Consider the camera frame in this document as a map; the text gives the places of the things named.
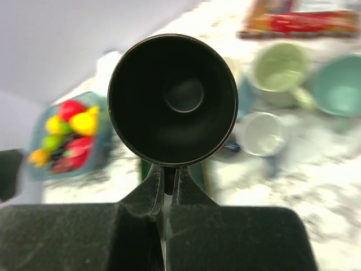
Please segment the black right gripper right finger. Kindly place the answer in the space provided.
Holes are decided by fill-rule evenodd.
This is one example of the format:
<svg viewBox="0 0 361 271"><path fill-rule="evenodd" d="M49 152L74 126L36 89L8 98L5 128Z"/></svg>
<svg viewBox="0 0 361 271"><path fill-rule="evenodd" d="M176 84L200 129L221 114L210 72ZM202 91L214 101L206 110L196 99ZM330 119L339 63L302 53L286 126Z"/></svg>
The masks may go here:
<svg viewBox="0 0 361 271"><path fill-rule="evenodd" d="M220 206L176 171L166 222L167 270L317 270L305 226L295 211L272 206Z"/></svg>

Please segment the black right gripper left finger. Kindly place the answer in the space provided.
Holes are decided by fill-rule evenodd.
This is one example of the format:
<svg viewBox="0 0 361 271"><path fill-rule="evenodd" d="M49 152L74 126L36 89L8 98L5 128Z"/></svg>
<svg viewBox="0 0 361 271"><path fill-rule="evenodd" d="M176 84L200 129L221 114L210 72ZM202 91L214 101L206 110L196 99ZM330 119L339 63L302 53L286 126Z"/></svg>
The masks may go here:
<svg viewBox="0 0 361 271"><path fill-rule="evenodd" d="M116 203L1 209L2 270L163 270L164 171Z"/></svg>

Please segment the dark blue gold-rimmed cup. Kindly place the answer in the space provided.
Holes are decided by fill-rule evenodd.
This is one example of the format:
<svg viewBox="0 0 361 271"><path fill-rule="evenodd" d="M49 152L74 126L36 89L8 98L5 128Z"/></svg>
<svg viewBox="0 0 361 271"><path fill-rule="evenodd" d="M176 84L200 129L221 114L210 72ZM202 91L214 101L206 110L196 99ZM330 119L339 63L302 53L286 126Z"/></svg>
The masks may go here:
<svg viewBox="0 0 361 271"><path fill-rule="evenodd" d="M241 147L236 142L229 141L223 145L223 148L231 152L240 152L241 150Z"/></svg>

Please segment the grey-blue small cup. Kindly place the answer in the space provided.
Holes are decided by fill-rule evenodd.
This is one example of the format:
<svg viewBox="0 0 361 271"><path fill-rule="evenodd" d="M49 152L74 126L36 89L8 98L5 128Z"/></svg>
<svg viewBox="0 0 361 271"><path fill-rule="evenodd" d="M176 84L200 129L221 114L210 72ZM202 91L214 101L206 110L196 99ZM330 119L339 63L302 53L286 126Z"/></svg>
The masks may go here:
<svg viewBox="0 0 361 271"><path fill-rule="evenodd" d="M243 151L265 161L268 178L278 175L279 159L290 139L289 128L280 116L250 113L241 120L236 138Z"/></svg>

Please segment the brown small cup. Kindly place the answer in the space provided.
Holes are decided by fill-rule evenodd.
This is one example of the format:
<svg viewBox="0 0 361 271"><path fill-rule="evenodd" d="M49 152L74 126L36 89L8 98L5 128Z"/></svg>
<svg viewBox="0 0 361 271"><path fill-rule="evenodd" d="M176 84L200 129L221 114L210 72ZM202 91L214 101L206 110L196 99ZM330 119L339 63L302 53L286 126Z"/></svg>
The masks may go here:
<svg viewBox="0 0 361 271"><path fill-rule="evenodd" d="M238 94L223 58L182 34L160 34L123 54L112 73L108 109L122 142L166 169L217 152L236 121Z"/></svg>

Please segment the light blue hexagonal mug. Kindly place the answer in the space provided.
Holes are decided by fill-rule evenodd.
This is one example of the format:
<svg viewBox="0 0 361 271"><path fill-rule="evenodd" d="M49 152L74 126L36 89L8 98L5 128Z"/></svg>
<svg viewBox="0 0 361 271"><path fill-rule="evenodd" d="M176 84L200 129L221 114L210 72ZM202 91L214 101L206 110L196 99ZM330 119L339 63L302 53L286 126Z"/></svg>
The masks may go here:
<svg viewBox="0 0 361 271"><path fill-rule="evenodd" d="M240 122L246 115L250 114L255 102L255 92L247 75L243 74L240 62L230 56L224 56L236 83L238 93L238 111L236 122Z"/></svg>

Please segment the light green ceramic mug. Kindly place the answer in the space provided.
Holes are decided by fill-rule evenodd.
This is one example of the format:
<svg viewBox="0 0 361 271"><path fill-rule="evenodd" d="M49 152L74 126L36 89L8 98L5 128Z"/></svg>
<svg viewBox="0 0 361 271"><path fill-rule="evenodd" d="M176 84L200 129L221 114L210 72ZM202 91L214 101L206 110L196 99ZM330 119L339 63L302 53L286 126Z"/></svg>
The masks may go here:
<svg viewBox="0 0 361 271"><path fill-rule="evenodd" d="M315 102L303 85L310 73L306 49L292 42L276 42L262 49L250 66L253 89L275 108L311 110Z"/></svg>

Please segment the mint green bird-print mug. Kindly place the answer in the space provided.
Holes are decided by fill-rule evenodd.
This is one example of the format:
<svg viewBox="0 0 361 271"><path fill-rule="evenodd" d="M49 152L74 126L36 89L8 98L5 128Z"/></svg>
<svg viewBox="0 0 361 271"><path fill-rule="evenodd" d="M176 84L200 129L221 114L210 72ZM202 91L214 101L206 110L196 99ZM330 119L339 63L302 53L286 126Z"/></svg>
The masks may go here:
<svg viewBox="0 0 361 271"><path fill-rule="evenodd" d="M360 55L349 54L322 64L309 81L317 107L334 116L334 129L342 133L360 116Z"/></svg>

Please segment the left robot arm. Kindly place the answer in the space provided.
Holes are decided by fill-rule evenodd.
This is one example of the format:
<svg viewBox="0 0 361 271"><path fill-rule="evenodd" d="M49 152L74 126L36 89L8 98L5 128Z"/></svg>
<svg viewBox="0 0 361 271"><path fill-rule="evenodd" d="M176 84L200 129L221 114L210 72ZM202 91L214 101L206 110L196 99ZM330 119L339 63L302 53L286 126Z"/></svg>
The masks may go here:
<svg viewBox="0 0 361 271"><path fill-rule="evenodd" d="M19 149L1 151L1 203L14 197L17 192L17 174L23 157L24 155Z"/></svg>

